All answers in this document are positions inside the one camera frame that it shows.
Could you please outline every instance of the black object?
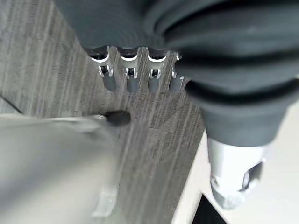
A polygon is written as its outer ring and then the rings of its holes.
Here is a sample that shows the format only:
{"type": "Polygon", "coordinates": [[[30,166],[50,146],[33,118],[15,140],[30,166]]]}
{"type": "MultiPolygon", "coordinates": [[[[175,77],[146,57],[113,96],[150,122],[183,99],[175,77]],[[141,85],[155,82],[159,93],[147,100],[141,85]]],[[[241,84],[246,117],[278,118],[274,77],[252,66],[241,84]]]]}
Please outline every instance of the black object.
{"type": "Polygon", "coordinates": [[[111,111],[104,114],[107,121],[114,127],[124,126],[130,123],[131,115],[126,111],[111,111]]]}
{"type": "Polygon", "coordinates": [[[234,146],[272,141],[299,97],[299,1],[55,0],[81,44],[179,52],[179,75],[207,133],[234,146]]]}
{"type": "Polygon", "coordinates": [[[207,198],[202,195],[192,224],[226,224],[207,198]]]}

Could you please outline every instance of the metal joint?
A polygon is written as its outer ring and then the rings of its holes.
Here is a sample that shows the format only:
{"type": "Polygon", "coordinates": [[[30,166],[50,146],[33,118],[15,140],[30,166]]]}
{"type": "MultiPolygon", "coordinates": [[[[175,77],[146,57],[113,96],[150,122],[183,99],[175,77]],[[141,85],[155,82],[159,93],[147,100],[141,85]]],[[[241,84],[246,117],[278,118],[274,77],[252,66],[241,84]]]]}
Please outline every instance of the metal joint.
{"type": "Polygon", "coordinates": [[[99,74],[102,77],[111,77],[113,75],[113,65],[111,62],[110,54],[108,52],[107,56],[104,59],[95,59],[91,58],[94,62],[96,62],[99,74]]]}
{"type": "Polygon", "coordinates": [[[166,60],[166,57],[167,56],[165,56],[161,59],[154,59],[154,58],[151,58],[148,55],[149,67],[150,67],[149,78],[156,78],[156,79],[160,78],[161,70],[162,70],[162,67],[164,66],[164,62],[166,60]]]}
{"type": "Polygon", "coordinates": [[[138,55],[132,58],[122,57],[121,64],[124,68],[124,72],[127,79],[131,77],[137,79],[138,77],[138,55]]]}

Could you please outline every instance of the black tip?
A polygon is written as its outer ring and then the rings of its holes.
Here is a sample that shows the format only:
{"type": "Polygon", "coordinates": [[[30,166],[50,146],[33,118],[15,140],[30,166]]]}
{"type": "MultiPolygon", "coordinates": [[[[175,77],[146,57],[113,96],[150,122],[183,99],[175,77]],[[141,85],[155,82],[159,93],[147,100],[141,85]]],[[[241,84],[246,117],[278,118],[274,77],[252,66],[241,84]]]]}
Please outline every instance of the black tip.
{"type": "Polygon", "coordinates": [[[104,115],[107,118],[107,121],[114,127],[127,125],[131,121],[131,115],[126,111],[111,111],[104,115]]]}

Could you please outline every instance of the white wall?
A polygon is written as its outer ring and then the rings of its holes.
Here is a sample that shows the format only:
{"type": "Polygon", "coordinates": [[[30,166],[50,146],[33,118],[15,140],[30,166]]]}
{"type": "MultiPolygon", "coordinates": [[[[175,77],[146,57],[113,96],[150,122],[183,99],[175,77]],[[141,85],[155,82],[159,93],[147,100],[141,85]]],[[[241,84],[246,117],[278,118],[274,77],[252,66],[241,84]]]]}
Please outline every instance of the white wall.
{"type": "Polygon", "coordinates": [[[189,178],[177,207],[174,224],[191,223],[201,192],[229,224],[297,223],[299,217],[299,103],[284,119],[273,149],[268,153],[262,181],[247,202],[235,210],[221,209],[210,188],[206,134],[194,159],[189,178]]]}

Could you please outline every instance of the gray carpet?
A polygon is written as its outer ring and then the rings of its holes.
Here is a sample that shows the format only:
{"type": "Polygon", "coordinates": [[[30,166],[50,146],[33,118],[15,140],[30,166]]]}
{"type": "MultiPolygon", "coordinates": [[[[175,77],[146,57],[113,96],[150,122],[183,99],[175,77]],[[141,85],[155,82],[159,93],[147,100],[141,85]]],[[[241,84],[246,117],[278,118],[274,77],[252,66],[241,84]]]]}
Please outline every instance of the gray carpet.
{"type": "MultiPolygon", "coordinates": [[[[161,89],[151,93],[141,50],[136,94],[124,89],[115,49],[112,55],[118,90],[108,92],[50,0],[0,0],[0,94],[25,115],[40,118],[130,111],[132,123],[120,131],[118,208],[105,223],[120,223],[120,216],[128,224],[170,223],[203,133],[198,107],[184,91],[165,90],[173,54],[161,89]]],[[[5,105],[0,112],[7,112],[5,105]]]]}

